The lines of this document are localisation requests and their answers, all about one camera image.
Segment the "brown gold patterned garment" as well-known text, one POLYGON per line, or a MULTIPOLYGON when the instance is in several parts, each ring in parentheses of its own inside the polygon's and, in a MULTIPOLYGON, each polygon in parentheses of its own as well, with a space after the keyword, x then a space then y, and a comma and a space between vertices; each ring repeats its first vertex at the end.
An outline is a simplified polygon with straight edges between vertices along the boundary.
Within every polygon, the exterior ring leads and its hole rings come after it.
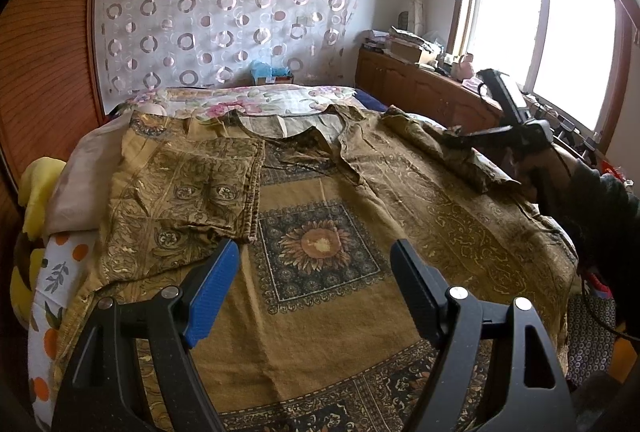
POLYGON ((452 164, 399 110, 332 106, 275 138, 266 119, 134 114, 98 250, 68 307, 54 371, 101 296, 149 299, 224 237, 241 266, 193 356, 231 431, 397 431, 426 386, 422 340, 390 268, 407 239, 479 299, 531 300, 562 327, 576 256, 559 226, 479 163, 452 164))

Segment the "wooden low cabinet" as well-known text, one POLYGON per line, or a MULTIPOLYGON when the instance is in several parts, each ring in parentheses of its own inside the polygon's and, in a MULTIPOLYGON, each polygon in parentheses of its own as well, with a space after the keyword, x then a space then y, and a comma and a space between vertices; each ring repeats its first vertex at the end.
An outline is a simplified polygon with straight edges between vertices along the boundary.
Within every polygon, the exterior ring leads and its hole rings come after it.
POLYGON ((461 126, 465 132, 498 126, 502 115, 499 106, 454 80, 365 48, 358 54, 355 82, 386 106, 422 114, 442 126, 461 126))

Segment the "clutter on cabinet top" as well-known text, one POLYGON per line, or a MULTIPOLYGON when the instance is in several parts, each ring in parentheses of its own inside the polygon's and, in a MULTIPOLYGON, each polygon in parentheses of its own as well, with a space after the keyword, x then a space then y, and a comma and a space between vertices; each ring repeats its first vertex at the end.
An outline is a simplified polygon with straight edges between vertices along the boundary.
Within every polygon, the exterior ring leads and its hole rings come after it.
POLYGON ((458 82, 472 80, 476 76, 473 55, 460 57, 448 54, 437 42, 431 42, 417 34, 390 27, 388 31, 369 30, 363 37, 362 47, 385 54, 405 64, 432 70, 436 74, 458 82))

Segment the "orange-print white sheet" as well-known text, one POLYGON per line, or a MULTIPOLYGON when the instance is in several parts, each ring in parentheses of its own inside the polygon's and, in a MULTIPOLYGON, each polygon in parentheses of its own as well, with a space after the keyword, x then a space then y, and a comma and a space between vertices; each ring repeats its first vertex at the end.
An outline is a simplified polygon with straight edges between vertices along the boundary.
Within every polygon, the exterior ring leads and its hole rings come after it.
POLYGON ((53 362, 58 332, 70 300, 92 264, 98 233, 65 232, 52 235, 36 258, 34 300, 27 342, 28 385, 36 425, 50 429, 53 409, 53 362))

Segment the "dark blue blanket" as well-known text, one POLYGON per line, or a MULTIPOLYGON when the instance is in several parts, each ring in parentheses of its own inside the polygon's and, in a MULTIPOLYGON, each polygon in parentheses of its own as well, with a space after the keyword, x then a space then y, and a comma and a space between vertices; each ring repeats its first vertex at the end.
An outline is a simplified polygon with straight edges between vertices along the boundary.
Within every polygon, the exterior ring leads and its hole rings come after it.
POLYGON ((374 96, 370 95, 366 91, 360 90, 359 88, 355 88, 354 97, 367 110, 376 112, 385 112, 387 110, 387 106, 385 104, 377 100, 374 96))

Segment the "beige pillow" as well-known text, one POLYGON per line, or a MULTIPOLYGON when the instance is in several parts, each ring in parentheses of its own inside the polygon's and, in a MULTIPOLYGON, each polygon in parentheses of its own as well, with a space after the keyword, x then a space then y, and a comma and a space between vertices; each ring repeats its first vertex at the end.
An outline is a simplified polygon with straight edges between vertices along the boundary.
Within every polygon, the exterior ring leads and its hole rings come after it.
POLYGON ((73 150, 50 198, 44 236, 97 230, 110 196, 111 178, 122 158, 122 138, 133 114, 166 116, 145 104, 86 134, 73 150))

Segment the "yellow plush toy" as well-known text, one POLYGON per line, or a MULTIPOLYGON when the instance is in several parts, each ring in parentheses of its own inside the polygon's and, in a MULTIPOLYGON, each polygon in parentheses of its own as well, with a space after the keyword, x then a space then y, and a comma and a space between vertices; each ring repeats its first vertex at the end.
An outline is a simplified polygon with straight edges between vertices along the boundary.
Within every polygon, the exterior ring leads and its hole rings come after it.
POLYGON ((47 207, 66 162, 41 157, 25 170, 18 183, 18 205, 23 223, 14 252, 10 301, 17 321, 27 329, 37 275, 42 263, 47 207))

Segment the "floral quilt bedspread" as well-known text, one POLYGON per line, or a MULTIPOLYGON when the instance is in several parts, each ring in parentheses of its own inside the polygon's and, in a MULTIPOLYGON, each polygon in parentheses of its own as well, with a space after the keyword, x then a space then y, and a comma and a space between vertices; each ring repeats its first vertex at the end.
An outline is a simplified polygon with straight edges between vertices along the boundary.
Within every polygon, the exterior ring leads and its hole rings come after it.
POLYGON ((178 119, 208 120, 237 110, 243 116, 308 116, 330 105, 363 108, 357 91, 348 86, 267 84, 235 88, 159 88, 139 93, 116 108, 118 114, 137 110, 178 119))

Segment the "blue tissue pack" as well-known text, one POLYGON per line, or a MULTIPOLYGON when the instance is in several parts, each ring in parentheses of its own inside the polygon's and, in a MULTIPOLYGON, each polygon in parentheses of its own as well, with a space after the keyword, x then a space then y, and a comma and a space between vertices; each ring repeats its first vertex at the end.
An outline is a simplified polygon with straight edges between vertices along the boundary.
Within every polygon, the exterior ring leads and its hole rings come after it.
POLYGON ((254 85, 291 84, 294 81, 290 68, 273 67, 259 60, 250 64, 250 76, 254 85))

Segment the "wooden headboard wardrobe panel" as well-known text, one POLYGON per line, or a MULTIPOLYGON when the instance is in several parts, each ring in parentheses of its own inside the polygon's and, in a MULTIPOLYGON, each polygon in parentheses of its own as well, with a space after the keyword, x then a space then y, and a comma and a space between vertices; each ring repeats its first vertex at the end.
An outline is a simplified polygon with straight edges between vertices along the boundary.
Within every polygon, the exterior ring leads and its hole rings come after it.
POLYGON ((93 0, 1 0, 1 209, 42 156, 65 159, 105 120, 93 0))

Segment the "white circle-pattern curtain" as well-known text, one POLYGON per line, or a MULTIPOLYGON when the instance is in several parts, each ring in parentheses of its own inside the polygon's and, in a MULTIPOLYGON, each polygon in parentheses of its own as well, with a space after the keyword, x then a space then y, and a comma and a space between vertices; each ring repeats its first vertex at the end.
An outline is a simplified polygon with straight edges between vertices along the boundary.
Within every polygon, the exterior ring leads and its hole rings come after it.
POLYGON ((342 80, 357 0, 96 0, 106 108, 170 86, 222 86, 261 62, 300 83, 342 80))

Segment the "window with wooden frame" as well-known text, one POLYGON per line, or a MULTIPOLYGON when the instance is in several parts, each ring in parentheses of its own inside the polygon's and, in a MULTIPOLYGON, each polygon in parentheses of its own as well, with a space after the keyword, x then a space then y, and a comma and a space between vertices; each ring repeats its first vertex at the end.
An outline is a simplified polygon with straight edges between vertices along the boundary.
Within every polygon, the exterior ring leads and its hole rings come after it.
POLYGON ((621 0, 454 0, 448 51, 496 67, 607 152, 631 60, 621 0))

